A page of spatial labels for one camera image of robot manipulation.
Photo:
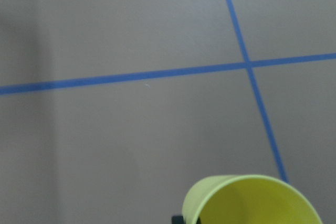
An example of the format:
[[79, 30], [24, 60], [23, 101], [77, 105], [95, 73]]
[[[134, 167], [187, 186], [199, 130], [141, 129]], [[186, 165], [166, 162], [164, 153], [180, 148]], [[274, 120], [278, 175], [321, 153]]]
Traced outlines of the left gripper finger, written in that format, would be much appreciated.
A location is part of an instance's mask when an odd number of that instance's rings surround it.
[[171, 217], [171, 224], [201, 224], [202, 221], [200, 217], [198, 217], [195, 221], [188, 221], [184, 216], [182, 215], [173, 215]]

